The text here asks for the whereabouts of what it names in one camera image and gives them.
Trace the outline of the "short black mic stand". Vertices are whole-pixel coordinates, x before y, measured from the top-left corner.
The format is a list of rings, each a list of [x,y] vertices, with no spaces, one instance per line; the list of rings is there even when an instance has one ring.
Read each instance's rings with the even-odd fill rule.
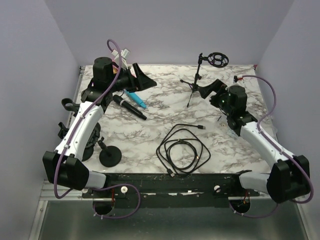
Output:
[[[60,130],[58,132],[58,137],[63,140],[64,137],[67,135],[67,132],[68,132],[68,128],[66,128],[66,126],[60,122],[58,124],[58,126],[60,127]],[[94,145],[92,143],[88,143],[85,148],[84,148],[84,151],[83,151],[83,155],[82,155],[82,161],[87,161],[94,153]]]

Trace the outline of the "blue microphone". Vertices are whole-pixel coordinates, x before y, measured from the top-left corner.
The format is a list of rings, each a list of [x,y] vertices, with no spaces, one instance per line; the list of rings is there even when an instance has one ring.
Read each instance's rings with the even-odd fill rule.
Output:
[[[143,109],[147,108],[147,105],[135,92],[128,92],[127,90],[125,90],[124,93]]]

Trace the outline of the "shock mount mic stand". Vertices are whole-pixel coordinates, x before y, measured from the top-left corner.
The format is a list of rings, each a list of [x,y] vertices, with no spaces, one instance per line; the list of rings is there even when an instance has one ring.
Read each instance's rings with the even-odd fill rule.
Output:
[[[92,145],[94,146],[96,143],[101,148],[99,153],[99,161],[100,163],[107,168],[112,168],[118,165],[122,159],[121,150],[113,145],[107,146],[104,143],[104,137],[100,137],[101,126],[97,123],[93,129],[92,135]]]

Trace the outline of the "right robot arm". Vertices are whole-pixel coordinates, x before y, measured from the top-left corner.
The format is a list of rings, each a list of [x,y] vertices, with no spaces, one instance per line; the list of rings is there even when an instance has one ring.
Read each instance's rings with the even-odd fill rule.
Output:
[[[261,122],[247,111],[248,96],[244,87],[227,86],[216,79],[198,91],[203,99],[215,92],[210,97],[210,104],[226,115],[229,128],[247,141],[271,168],[269,174],[240,173],[238,179],[230,183],[230,191],[234,195],[241,196],[251,189],[268,194],[278,204],[313,195],[308,159],[285,149],[263,130]]]

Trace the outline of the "black tripod mic stand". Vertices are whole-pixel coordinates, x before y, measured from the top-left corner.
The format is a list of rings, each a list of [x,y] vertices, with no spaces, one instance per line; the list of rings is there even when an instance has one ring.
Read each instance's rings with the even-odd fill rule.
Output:
[[[198,66],[197,66],[196,74],[194,75],[194,82],[190,83],[190,82],[184,81],[182,79],[180,80],[181,83],[189,85],[189,87],[191,89],[191,94],[190,94],[188,103],[186,105],[187,108],[190,106],[190,102],[191,102],[191,98],[193,96],[193,93],[199,91],[200,86],[198,85],[198,80],[202,79],[202,76],[200,75],[200,68],[201,68],[203,61],[208,62],[211,66],[213,66],[215,68],[224,68],[229,64],[229,58],[221,52],[212,52],[208,56],[203,56],[203,53],[199,54],[198,62],[197,62]]]

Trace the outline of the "tall black mic stand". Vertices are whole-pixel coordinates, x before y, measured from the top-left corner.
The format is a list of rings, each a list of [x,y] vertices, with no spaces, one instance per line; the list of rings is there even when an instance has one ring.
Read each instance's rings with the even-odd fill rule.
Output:
[[[61,104],[64,107],[64,109],[68,112],[73,112],[73,116],[76,117],[78,115],[79,109],[80,109],[80,104],[75,103],[72,99],[70,98],[63,98],[61,100]]]

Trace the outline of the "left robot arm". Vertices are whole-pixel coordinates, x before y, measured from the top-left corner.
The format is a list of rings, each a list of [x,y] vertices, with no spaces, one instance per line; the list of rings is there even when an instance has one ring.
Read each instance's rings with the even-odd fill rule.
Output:
[[[92,188],[101,198],[107,197],[111,185],[105,174],[89,170],[82,158],[90,136],[113,99],[113,93],[121,90],[140,92],[157,83],[134,63],[129,69],[113,72],[115,63],[109,57],[95,59],[93,77],[81,94],[81,103],[74,110],[75,119],[54,151],[46,151],[42,161],[50,183],[82,190]]]

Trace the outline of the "black condenser microphone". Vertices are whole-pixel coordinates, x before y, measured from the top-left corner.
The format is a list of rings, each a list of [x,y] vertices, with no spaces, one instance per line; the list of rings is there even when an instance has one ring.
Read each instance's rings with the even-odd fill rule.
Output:
[[[128,110],[130,113],[132,113],[136,117],[142,120],[147,120],[147,117],[141,111],[139,111],[137,108],[135,108],[130,103],[125,101],[121,96],[117,94],[113,95],[113,101],[119,106],[121,106],[122,108],[125,108],[126,110]]]

